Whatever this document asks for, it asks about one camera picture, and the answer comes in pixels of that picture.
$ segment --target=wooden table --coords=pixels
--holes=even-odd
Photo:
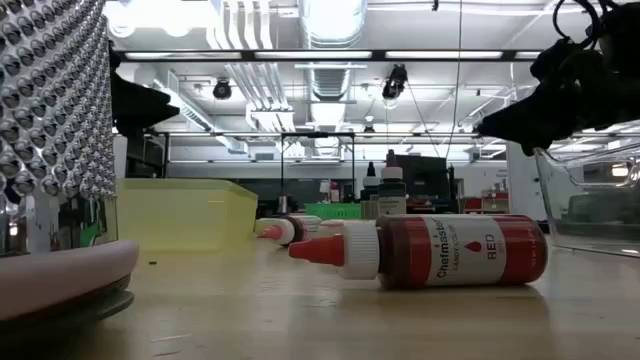
[[[531,287],[385,292],[254,246],[144,254],[132,307],[64,358],[640,359],[638,259],[555,249]]]

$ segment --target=small bottle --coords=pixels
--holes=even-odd
[[[364,189],[360,191],[360,217],[373,219],[378,217],[378,186],[380,179],[376,177],[373,161],[369,162],[367,176],[362,180]]]
[[[402,168],[396,164],[393,150],[387,154],[387,166],[382,169],[378,186],[378,216],[407,213],[407,188],[402,181]]]
[[[331,182],[331,190],[329,192],[329,201],[332,203],[340,202],[340,187],[335,181]]]
[[[345,222],[340,234],[289,247],[289,256],[341,267],[385,288],[520,285],[547,264],[544,234],[526,216],[394,215]]]
[[[283,215],[277,218],[263,218],[257,221],[256,228],[262,228],[260,237],[273,240],[287,247],[289,244],[306,240],[318,231],[322,222],[312,215]]]

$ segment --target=white container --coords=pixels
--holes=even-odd
[[[615,139],[586,156],[536,154],[554,245],[640,257],[640,138]]]

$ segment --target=green basket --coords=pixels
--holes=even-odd
[[[304,204],[307,215],[322,220],[360,219],[360,204]]]

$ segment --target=yellow translucent bin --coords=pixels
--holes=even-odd
[[[226,180],[120,179],[118,235],[142,251],[218,251],[252,239],[257,195]]]

